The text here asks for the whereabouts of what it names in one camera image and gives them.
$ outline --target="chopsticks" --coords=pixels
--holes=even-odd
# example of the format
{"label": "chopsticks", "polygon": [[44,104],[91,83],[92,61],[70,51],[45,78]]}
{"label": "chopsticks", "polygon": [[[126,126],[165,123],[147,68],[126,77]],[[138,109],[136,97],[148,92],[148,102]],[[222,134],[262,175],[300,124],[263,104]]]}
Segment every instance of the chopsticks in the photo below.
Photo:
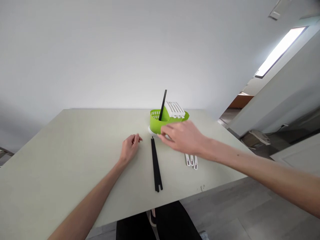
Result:
{"label": "chopsticks", "polygon": [[163,101],[162,101],[162,105],[161,105],[161,111],[160,111],[160,115],[159,115],[159,121],[161,121],[161,118],[162,118],[163,106],[164,106],[164,102],[166,100],[166,95],[167,95],[167,90],[164,91]]}
{"label": "chopsticks", "polygon": [[160,169],[159,169],[159,162],[157,156],[156,145],[154,143],[153,137],[151,138],[151,149],[152,149],[152,160],[153,160],[153,174],[154,174],[154,187],[156,192],[159,192],[159,185],[160,189],[163,190]]}

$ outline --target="hand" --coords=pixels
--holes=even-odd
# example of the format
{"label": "hand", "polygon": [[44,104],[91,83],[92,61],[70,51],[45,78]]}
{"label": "hand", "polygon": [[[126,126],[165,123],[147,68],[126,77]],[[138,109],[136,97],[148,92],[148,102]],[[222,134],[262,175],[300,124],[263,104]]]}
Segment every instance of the hand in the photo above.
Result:
{"label": "hand", "polygon": [[127,164],[138,151],[138,143],[143,141],[139,136],[139,133],[130,135],[126,140],[122,142],[122,149],[119,161]]}
{"label": "hand", "polygon": [[204,145],[210,141],[191,121],[167,124],[161,127],[159,138],[172,149],[191,155],[201,153]]}

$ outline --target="forearm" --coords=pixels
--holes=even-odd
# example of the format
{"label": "forearm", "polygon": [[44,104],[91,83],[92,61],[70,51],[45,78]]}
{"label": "forearm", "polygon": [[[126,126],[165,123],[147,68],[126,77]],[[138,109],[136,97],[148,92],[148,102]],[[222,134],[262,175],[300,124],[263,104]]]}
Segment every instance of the forearm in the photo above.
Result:
{"label": "forearm", "polygon": [[320,217],[319,177],[244,153],[214,140],[210,140],[210,145],[210,149],[203,151],[203,158],[224,164],[254,178],[291,203]]}
{"label": "forearm", "polygon": [[91,190],[49,237],[52,239],[85,239],[126,163],[118,161],[112,170]]}

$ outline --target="black pants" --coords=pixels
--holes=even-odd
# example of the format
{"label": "black pants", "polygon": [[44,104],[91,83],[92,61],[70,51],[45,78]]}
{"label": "black pants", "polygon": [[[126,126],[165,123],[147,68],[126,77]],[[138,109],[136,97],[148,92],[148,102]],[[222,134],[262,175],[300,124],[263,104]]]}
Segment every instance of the black pants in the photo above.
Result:
{"label": "black pants", "polygon": [[[158,207],[155,212],[160,240],[201,240],[187,211],[179,201]],[[156,239],[145,212],[117,221],[116,240],[127,239]]]}

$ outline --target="white table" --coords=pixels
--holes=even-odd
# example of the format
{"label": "white table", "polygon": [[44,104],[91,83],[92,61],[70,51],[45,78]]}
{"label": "white table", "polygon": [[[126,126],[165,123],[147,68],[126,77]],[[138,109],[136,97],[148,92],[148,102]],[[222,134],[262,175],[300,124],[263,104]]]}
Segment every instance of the white table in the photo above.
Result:
{"label": "white table", "polygon": [[[129,217],[245,177],[184,154],[155,139],[163,191],[154,189],[149,110],[63,110],[0,168],[0,239],[47,239],[117,162],[122,141],[143,138],[138,153],[114,185],[95,227]],[[206,136],[250,152],[204,110],[190,120]]]}

